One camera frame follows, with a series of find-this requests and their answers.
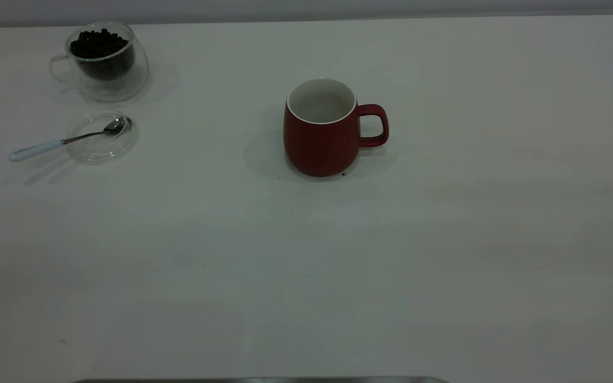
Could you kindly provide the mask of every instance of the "glass cup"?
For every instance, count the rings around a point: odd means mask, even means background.
[[[104,57],[84,59],[75,56],[70,49],[81,32],[107,29],[127,41],[121,50]],[[61,70],[61,62],[70,70]],[[134,32],[127,25],[116,21],[88,24],[73,32],[65,41],[65,54],[49,61],[49,71],[56,80],[75,85],[82,92],[98,101],[117,102],[136,95],[148,80],[148,58]]]

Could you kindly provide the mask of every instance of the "red ceramic mug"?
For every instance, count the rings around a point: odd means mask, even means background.
[[[382,134],[361,137],[360,117],[382,120]],[[315,78],[297,85],[287,95],[283,119],[285,153],[297,169],[312,176],[345,170],[360,147],[380,146],[389,137],[387,114],[381,106],[361,105],[347,85]]]

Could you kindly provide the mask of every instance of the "glass cup handle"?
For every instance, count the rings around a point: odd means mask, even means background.
[[[61,54],[59,56],[52,58],[49,61],[49,72],[51,72],[51,75],[53,76],[53,78],[62,82],[63,84],[77,85],[77,82],[73,81],[71,79],[71,76],[69,75],[69,73],[71,73],[70,61],[67,61],[66,64],[63,65],[63,66],[68,67],[67,70],[65,70],[65,73],[63,72],[59,73],[60,61],[66,61],[66,60],[68,60],[68,56],[65,56],[65,54]]]

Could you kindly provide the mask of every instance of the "table surface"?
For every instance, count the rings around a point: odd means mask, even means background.
[[[613,383],[613,15],[135,25],[134,149],[10,163],[87,107],[72,29],[0,29],[0,382]],[[282,147],[316,76],[391,131],[326,179]]]

